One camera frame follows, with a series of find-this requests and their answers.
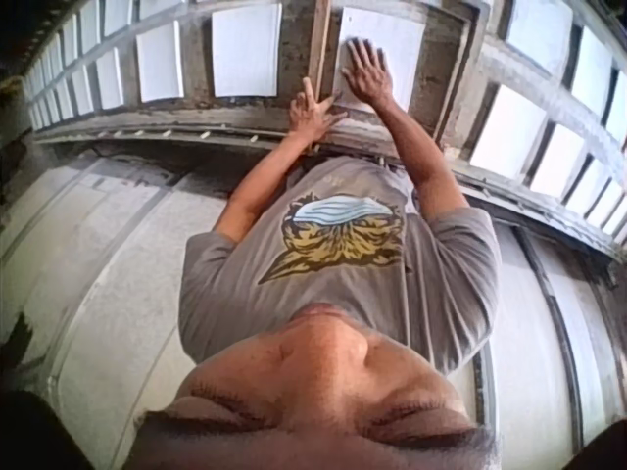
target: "white panel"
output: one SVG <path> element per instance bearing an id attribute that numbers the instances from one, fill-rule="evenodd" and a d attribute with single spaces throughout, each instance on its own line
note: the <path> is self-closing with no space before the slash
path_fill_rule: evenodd
<path id="1" fill-rule="evenodd" d="M 583 146 L 584 139 L 563 125 L 556 125 L 530 189 L 560 198 Z"/>
<path id="2" fill-rule="evenodd" d="M 72 101 L 70 100 L 70 91 L 68 90 L 68 83 L 65 79 L 61 80 L 56 87 L 57 95 L 59 96 L 59 106 L 61 107 L 61 118 L 69 119 L 74 117 L 74 111 L 72 110 Z"/>
<path id="3" fill-rule="evenodd" d="M 63 59 L 61 57 L 61 38 L 58 33 L 50 42 L 50 62 L 52 65 L 52 76 L 56 77 L 63 71 Z"/>
<path id="4" fill-rule="evenodd" d="M 76 15 L 72 15 L 63 25 L 63 51 L 66 67 L 78 57 L 78 25 Z"/>
<path id="5" fill-rule="evenodd" d="M 48 110 L 50 110 L 50 119 L 52 119 L 52 123 L 56 124 L 59 122 L 59 110 L 57 109 L 57 102 L 55 101 L 55 92 L 49 90 L 46 93 L 46 103 L 48 103 Z"/>
<path id="6" fill-rule="evenodd" d="M 37 102 L 37 106 L 39 107 L 39 115 L 41 116 L 41 127 L 48 127 L 50 125 L 50 117 L 48 115 L 45 100 L 41 98 Z"/>
<path id="7" fill-rule="evenodd" d="M 91 90 L 89 89 L 89 77 L 87 76 L 87 68 L 85 66 L 82 66 L 72 74 L 72 83 L 74 85 L 74 96 L 76 97 L 78 113 L 86 115 L 94 111 Z"/>
<path id="8" fill-rule="evenodd" d="M 595 227 L 601 225 L 607 220 L 611 211 L 616 207 L 618 201 L 623 195 L 623 188 L 616 181 L 610 181 L 609 185 L 603 191 L 603 195 L 588 215 L 588 223 Z"/>
<path id="9" fill-rule="evenodd" d="M 584 27 L 572 82 L 572 95 L 599 116 L 603 114 L 605 105 L 611 61 L 611 53 Z"/>
<path id="10" fill-rule="evenodd" d="M 121 92 L 120 59 L 118 48 L 106 52 L 96 61 L 98 71 L 98 85 L 103 110 L 116 108 L 124 104 Z"/>
<path id="11" fill-rule="evenodd" d="M 140 0 L 139 19 L 144 20 L 151 15 L 155 15 L 156 13 L 175 7 L 181 3 L 185 3 L 185 0 Z"/>
<path id="12" fill-rule="evenodd" d="M 627 216 L 627 197 L 624 197 L 621 203 L 613 212 L 607 224 L 603 227 L 603 232 L 607 235 L 613 235 L 614 232 L 620 227 L 621 222 Z"/>
<path id="13" fill-rule="evenodd" d="M 43 63 L 43 77 L 46 85 L 52 81 L 52 64 L 50 63 L 50 46 L 47 46 L 41 54 L 41 62 Z"/>
<path id="14" fill-rule="evenodd" d="M 132 0 L 106 0 L 105 2 L 105 36 L 132 23 Z"/>
<path id="15" fill-rule="evenodd" d="M 366 10 L 345 8 L 340 29 L 340 50 L 333 78 L 333 90 L 342 92 L 339 103 L 349 108 L 372 112 L 370 106 L 355 97 L 341 72 L 343 67 L 351 67 L 347 40 L 360 37 L 370 40 L 374 47 L 385 51 L 394 81 L 394 98 L 406 111 L 410 107 L 423 32 L 424 24 Z"/>
<path id="16" fill-rule="evenodd" d="M 561 0 L 514 2 L 506 42 L 555 74 L 568 51 L 572 10 Z"/>
<path id="17" fill-rule="evenodd" d="M 214 13 L 216 96 L 276 96 L 280 26 L 281 4 Z"/>
<path id="18" fill-rule="evenodd" d="M 141 101 L 183 97 L 178 22 L 137 35 Z"/>
<path id="19" fill-rule="evenodd" d="M 470 163 L 506 178 L 515 178 L 546 114 L 542 108 L 501 85 Z"/>
<path id="20" fill-rule="evenodd" d="M 627 134 L 627 75 L 623 71 L 618 73 L 616 91 L 611 102 L 609 118 L 605 128 L 619 144 L 625 141 Z"/>
<path id="21" fill-rule="evenodd" d="M 82 53 L 96 47 L 100 43 L 100 1 L 89 0 L 80 9 L 80 46 Z"/>
<path id="22" fill-rule="evenodd" d="M 607 180 L 608 175 L 603 164 L 593 159 L 566 203 L 566 208 L 579 215 L 586 213 L 599 196 Z"/>

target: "man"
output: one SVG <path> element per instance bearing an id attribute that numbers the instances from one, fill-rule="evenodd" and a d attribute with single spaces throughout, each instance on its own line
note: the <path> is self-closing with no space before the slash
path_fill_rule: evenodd
<path id="1" fill-rule="evenodd" d="M 288 169 L 344 115 L 304 80 L 281 144 L 214 230 L 187 245 L 180 335 L 199 364 L 148 413 L 128 468 L 485 468 L 494 436 L 447 374 L 488 337 L 498 245 L 436 144 L 395 102 L 382 51 L 343 70 L 390 130 L 417 191 L 365 161 Z"/>

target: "finger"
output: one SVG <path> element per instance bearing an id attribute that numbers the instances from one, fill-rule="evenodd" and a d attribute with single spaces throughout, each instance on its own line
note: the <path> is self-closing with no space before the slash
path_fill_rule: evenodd
<path id="1" fill-rule="evenodd" d="M 381 63 L 379 62 L 379 54 L 377 50 L 374 48 L 374 46 L 372 45 L 370 41 L 366 41 L 365 45 L 368 48 L 368 55 L 370 56 L 370 61 L 375 67 L 377 67 L 378 69 L 381 69 Z"/>
<path id="2" fill-rule="evenodd" d="M 378 56 L 379 56 L 379 63 L 381 64 L 381 68 L 384 71 L 389 71 L 388 69 L 388 60 L 387 57 L 385 56 L 385 52 L 383 52 L 383 49 L 379 49 L 378 51 Z"/>
<path id="3" fill-rule="evenodd" d="M 314 88 L 312 87 L 312 81 L 308 76 L 303 78 L 303 86 L 305 86 L 305 96 L 307 97 L 307 106 L 310 110 L 315 107 L 315 95 Z"/>
<path id="4" fill-rule="evenodd" d="M 302 91 L 297 93 L 296 95 L 296 104 L 300 106 L 301 108 L 304 108 L 307 104 L 305 93 L 303 93 Z"/>
<path id="5" fill-rule="evenodd" d="M 372 62 L 370 61 L 370 56 L 368 55 L 368 50 L 365 47 L 365 42 L 363 41 L 363 39 L 358 39 L 357 40 L 357 44 L 358 44 L 358 48 L 360 51 L 360 57 L 362 58 L 362 63 L 365 66 L 371 66 Z"/>
<path id="6" fill-rule="evenodd" d="M 340 113 L 338 115 L 330 115 L 326 118 L 325 122 L 329 127 L 331 127 L 337 124 L 340 120 L 346 119 L 348 116 L 349 114 L 347 112 Z"/>
<path id="7" fill-rule="evenodd" d="M 342 94 L 342 92 L 336 91 L 331 96 L 329 96 L 326 100 L 322 101 L 319 104 L 320 110 L 323 113 L 326 113 L 327 111 L 329 111 L 331 106 L 333 106 L 333 103 L 335 103 L 335 100 L 337 100 L 340 97 L 341 94 Z"/>
<path id="8" fill-rule="evenodd" d="M 351 53 L 351 60 L 353 61 L 353 67 L 355 69 L 363 69 L 362 59 L 360 58 L 359 52 L 357 52 L 357 47 L 353 40 L 347 41 L 346 45 L 349 48 L 349 52 Z"/>

